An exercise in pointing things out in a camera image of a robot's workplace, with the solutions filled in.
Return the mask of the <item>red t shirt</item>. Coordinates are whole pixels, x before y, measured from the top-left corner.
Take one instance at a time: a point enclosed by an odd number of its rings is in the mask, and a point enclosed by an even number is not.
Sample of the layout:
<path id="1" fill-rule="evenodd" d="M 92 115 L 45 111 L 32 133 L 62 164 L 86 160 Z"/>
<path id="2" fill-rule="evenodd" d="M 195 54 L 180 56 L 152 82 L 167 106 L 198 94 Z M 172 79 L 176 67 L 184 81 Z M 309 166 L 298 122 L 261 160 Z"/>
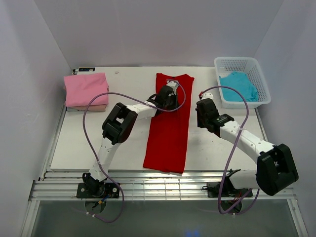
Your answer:
<path id="1" fill-rule="evenodd" d="M 188 74 L 172 77 L 157 73 L 156 92 L 167 79 L 175 79 L 183 87 L 177 89 L 177 96 L 178 102 L 184 105 L 174 112 L 163 112 L 151 119 L 143 167 L 182 174 L 186 163 L 194 78 Z"/>

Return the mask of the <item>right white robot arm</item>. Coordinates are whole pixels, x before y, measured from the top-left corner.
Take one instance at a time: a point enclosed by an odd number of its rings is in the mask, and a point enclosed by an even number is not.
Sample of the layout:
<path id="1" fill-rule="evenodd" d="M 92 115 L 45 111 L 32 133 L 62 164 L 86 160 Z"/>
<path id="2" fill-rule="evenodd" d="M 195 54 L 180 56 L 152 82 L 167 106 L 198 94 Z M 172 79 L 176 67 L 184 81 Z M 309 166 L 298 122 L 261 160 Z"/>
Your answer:
<path id="1" fill-rule="evenodd" d="M 235 196 L 242 189 L 260 189 L 273 196 L 299 179 L 290 148 L 274 145 L 253 135 L 230 115 L 220 115 L 212 99 L 197 102 L 197 125 L 233 144 L 256 164 L 254 170 L 226 170 L 217 185 L 218 193 Z"/>

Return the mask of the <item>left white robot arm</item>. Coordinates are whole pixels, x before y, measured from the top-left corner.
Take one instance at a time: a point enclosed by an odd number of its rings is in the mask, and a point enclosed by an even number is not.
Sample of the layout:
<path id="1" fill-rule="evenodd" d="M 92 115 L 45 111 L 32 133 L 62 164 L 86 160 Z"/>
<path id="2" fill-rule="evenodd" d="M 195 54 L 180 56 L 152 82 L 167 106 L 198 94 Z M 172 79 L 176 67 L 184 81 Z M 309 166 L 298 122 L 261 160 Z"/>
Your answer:
<path id="1" fill-rule="evenodd" d="M 177 88 L 180 86 L 176 80 L 168 80 L 156 94 L 150 96 L 146 101 L 140 101 L 127 95 L 116 92 L 106 92 L 95 96 L 92 101 L 103 95 L 118 95 L 137 102 L 135 105 L 124 105 L 116 103 L 102 124 L 102 142 L 98 152 L 95 151 L 86 131 L 85 118 L 87 111 L 83 114 L 83 131 L 89 146 L 95 155 L 96 162 L 93 167 L 82 176 L 87 191 L 93 197 L 100 197 L 105 193 L 105 181 L 109 178 L 109 166 L 119 146 L 130 136 L 132 129 L 138 120 L 149 119 L 161 113 L 178 110 L 183 104 L 178 104 Z"/>

